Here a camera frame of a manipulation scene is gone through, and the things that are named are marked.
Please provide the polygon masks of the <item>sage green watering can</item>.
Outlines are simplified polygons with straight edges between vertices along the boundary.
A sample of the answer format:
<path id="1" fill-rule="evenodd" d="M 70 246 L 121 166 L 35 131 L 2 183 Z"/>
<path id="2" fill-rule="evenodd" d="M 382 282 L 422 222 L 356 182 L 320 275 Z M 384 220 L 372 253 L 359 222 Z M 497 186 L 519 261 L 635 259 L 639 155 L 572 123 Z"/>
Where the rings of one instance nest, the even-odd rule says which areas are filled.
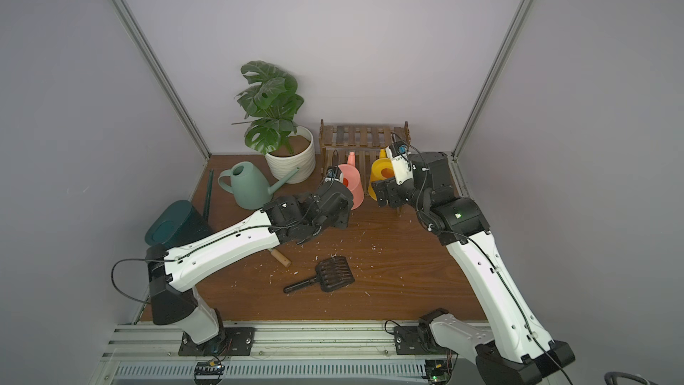
<path id="1" fill-rule="evenodd" d="M 270 185 L 257 166 L 252 162 L 243 161 L 231 169 L 222 171 L 217 183 L 223 190 L 232 194 L 244 210 L 259 210 L 272 201 L 274 194 L 298 172 L 299 168 L 295 168 L 284 178 Z"/>

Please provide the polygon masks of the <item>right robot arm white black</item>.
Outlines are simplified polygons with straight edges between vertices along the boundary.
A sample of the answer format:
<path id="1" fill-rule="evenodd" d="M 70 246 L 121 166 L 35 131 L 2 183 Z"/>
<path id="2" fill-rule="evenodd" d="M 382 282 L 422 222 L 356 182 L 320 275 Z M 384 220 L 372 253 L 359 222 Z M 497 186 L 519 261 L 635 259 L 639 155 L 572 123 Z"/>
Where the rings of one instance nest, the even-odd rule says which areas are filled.
<path id="1" fill-rule="evenodd" d="M 481 335 L 454 315 L 436 310 L 424 322 L 429 337 L 477 367 L 486 384 L 539 384 L 575 362 L 569 344 L 552 338 L 525 302 L 505 267 L 484 213 L 456 194 L 445 153 L 386 149 L 392 178 L 372 187 L 379 206 L 412 206 L 421 226 L 436 235 L 470 283 L 486 314 Z"/>

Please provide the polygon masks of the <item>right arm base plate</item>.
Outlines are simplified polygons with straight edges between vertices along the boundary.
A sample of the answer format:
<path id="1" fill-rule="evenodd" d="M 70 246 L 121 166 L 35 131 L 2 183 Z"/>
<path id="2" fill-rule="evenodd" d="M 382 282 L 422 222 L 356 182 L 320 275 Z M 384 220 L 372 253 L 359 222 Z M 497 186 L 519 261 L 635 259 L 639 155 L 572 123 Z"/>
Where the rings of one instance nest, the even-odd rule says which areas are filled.
<path id="1" fill-rule="evenodd" d="M 419 318 L 415 326 L 395 325 L 392 335 L 397 355 L 446 355 L 449 349 L 437 344 L 430 324 L 433 320 L 448 314 L 443 308 L 438 308 Z"/>

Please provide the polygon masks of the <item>pink watering can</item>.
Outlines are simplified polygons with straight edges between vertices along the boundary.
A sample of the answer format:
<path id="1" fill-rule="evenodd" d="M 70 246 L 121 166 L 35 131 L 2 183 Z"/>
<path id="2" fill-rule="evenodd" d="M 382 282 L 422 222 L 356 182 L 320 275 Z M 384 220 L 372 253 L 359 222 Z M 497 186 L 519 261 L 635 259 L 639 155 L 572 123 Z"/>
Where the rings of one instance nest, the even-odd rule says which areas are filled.
<path id="1" fill-rule="evenodd" d="M 342 173 L 343 184 L 353 196 L 352 210 L 358 209 L 364 200 L 363 182 L 359 169 L 356 167 L 356 153 L 350 152 L 347 161 L 338 166 Z"/>

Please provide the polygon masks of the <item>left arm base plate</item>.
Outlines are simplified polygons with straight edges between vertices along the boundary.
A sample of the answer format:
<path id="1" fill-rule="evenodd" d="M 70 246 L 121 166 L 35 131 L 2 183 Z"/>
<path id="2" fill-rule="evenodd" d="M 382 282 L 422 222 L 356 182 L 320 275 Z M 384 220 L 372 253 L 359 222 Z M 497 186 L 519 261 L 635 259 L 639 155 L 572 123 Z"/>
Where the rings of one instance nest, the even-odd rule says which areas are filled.
<path id="1" fill-rule="evenodd" d="M 222 358 L 222 356 L 249 356 L 254 343 L 254 327 L 219 327 L 216 337 L 207 342 L 197 344 L 188 333 L 183 333 L 178 356 L 195 356 L 200 358 Z"/>

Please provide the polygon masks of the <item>yellow watering can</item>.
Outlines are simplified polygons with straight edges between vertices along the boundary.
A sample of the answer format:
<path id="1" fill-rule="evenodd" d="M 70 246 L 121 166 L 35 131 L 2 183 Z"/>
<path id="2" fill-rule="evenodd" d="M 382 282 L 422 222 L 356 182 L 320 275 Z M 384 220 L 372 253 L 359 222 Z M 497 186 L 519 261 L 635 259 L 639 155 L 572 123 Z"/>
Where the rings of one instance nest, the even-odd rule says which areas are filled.
<path id="1" fill-rule="evenodd" d="M 382 149 L 379 154 L 379 158 L 372 163 L 372 170 L 370 171 L 370 179 L 368 184 L 368 194 L 370 197 L 376 201 L 377 194 L 372 186 L 376 181 L 387 180 L 388 178 L 393 178 L 395 176 L 392 160 L 387 156 L 385 149 Z"/>

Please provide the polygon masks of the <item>brown wooden slatted shelf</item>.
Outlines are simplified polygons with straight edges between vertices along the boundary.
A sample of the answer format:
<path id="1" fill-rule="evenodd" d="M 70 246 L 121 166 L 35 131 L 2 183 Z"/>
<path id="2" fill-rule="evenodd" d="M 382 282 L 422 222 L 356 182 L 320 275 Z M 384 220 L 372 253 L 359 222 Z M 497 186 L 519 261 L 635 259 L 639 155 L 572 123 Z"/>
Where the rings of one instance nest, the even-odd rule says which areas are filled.
<path id="1" fill-rule="evenodd" d="M 379 158 L 380 151 L 392 142 L 392 135 L 398 135 L 406 143 L 411 141 L 409 122 L 400 127 L 390 124 L 334 124 L 323 119 L 319 128 L 319 147 L 321 148 L 321 174 L 337 159 L 346 162 L 350 152 L 356 153 L 356 167 L 359 169 L 365 196 L 372 163 Z"/>

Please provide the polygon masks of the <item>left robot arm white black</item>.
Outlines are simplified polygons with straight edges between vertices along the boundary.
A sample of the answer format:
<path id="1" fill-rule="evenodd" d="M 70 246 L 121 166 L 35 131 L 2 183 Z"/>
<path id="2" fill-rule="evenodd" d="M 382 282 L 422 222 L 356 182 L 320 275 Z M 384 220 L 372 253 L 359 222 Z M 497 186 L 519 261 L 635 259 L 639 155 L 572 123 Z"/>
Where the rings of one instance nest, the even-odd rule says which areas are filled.
<path id="1" fill-rule="evenodd" d="M 145 262 L 153 323 L 174 325 L 192 346 L 224 340 L 223 321 L 199 295 L 196 285 L 215 272 L 257 252 L 287 242 L 308 242 L 324 230 L 348 225 L 353 195 L 328 179 L 315 192 L 281 196 L 238 224 L 184 246 L 155 245 Z"/>

